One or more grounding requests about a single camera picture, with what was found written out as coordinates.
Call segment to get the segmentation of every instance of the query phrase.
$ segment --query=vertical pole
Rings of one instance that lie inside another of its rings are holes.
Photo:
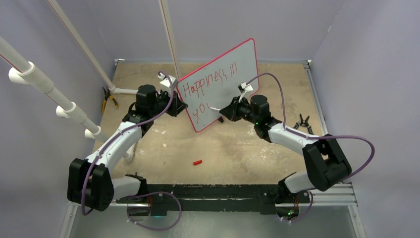
[[[168,37],[169,48],[172,55],[172,60],[175,67],[175,73],[178,80],[181,79],[181,65],[179,63],[178,54],[176,51],[175,38],[173,36],[172,21],[169,15],[169,6],[167,0],[159,0],[160,11],[162,13],[163,24],[165,25],[166,36]]]
[[[56,0],[47,0],[47,2],[53,11],[57,14],[58,18],[62,21],[67,30],[70,32],[71,36],[76,40],[77,44],[79,44],[80,48],[83,50],[92,65],[98,71],[99,75],[101,75],[108,88],[111,90],[111,92],[113,92],[115,90],[115,85],[111,82],[104,69],[101,67],[89,47],[86,45],[83,38],[80,36],[79,32],[77,32],[70,19],[68,19],[67,15],[64,13],[63,9],[61,9]]]

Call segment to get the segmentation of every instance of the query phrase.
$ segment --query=red marker cap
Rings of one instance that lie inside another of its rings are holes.
[[[202,160],[197,160],[197,161],[193,162],[193,165],[199,165],[199,164],[201,164],[202,162],[203,162]]]

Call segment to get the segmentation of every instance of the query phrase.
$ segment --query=metal bracket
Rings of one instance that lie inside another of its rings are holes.
[[[277,184],[148,184],[148,192],[170,192],[175,195],[184,211],[260,212],[276,214]],[[298,193],[301,204],[309,204],[308,194]],[[178,210],[168,196],[153,195],[152,216],[164,216],[167,211]],[[136,204],[131,199],[118,203]]]
[[[67,206],[67,212],[64,216],[63,225],[61,227],[59,238],[68,238],[70,237],[71,228],[74,223],[74,218],[76,217],[76,211],[78,208],[77,203],[69,202]]]
[[[360,219],[357,205],[349,206],[350,218],[357,238],[366,238],[366,232]]]
[[[352,185],[336,184],[325,192],[311,190],[314,195],[313,206],[357,206],[356,197]],[[276,204],[276,207],[293,207],[293,203]]]
[[[310,60],[303,60],[302,64],[303,64],[304,69],[309,69],[310,68]]]
[[[125,61],[125,59],[114,59],[114,61],[115,61],[115,68],[117,68],[118,63],[121,61]]]
[[[312,98],[313,98],[313,100],[315,102],[315,105],[316,105],[316,113],[318,115],[319,121],[321,122],[322,133],[323,134],[328,134],[328,129],[327,129],[327,126],[325,124],[324,114],[322,113],[321,105],[320,105],[319,99],[318,99],[318,94],[316,93],[316,90],[315,90],[315,85],[314,85],[314,81],[312,79],[311,70],[309,69],[309,66],[308,66],[308,68],[305,68],[305,71],[306,71],[306,76],[308,78],[309,85],[311,87]]]

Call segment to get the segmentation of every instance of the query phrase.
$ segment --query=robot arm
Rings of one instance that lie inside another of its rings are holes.
[[[306,171],[281,180],[279,185],[283,186],[283,191],[280,193],[283,194],[279,194],[280,197],[313,188],[326,191],[351,174],[350,164],[336,139],[317,140],[314,139],[317,136],[285,127],[282,121],[271,116],[267,97],[263,95],[254,95],[250,103],[246,98],[234,97],[219,112],[231,121],[244,119],[253,123],[261,139],[283,145],[304,157]]]
[[[140,86],[136,94],[136,102],[130,106],[123,122],[110,139],[84,160],[75,159],[70,164],[67,189],[69,201],[81,204],[84,179],[97,156],[99,159],[95,162],[92,177],[89,179],[86,189],[86,206],[103,211],[115,199],[146,193],[146,179],[137,175],[111,179],[110,174],[126,151],[148,132],[154,122],[150,121],[140,127],[134,125],[154,118],[168,105],[172,93],[169,79],[164,75],[160,75],[159,78],[162,79],[160,82],[162,90],[157,91],[152,85]],[[178,83],[177,79],[170,76],[170,80],[175,87]],[[177,92],[174,91],[172,103],[166,113],[176,117],[186,107],[187,105],[179,100]]]

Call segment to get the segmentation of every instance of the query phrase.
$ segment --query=wooden floor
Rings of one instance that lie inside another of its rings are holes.
[[[182,64],[182,74],[192,72],[202,64]],[[157,72],[175,75],[172,64],[120,63],[114,84],[120,88],[137,89],[142,84],[159,88]],[[299,113],[310,115],[309,123],[321,135],[315,103],[302,64],[259,64],[259,73],[270,72],[280,80],[286,102],[287,125],[294,126]],[[283,120],[280,91],[269,76],[260,77],[259,94],[268,97],[274,117]],[[114,95],[120,108],[106,105],[101,127],[110,135],[115,132],[135,95]],[[96,142],[94,150],[101,146]],[[203,163],[193,166],[192,162]],[[113,178],[125,174],[145,177],[148,183],[204,184],[265,184],[277,183],[287,175],[305,168],[303,157],[277,144],[261,140],[253,125],[246,121],[214,123],[200,133],[193,130],[186,112],[172,118],[164,114],[137,143],[130,163],[120,160],[112,171]]]

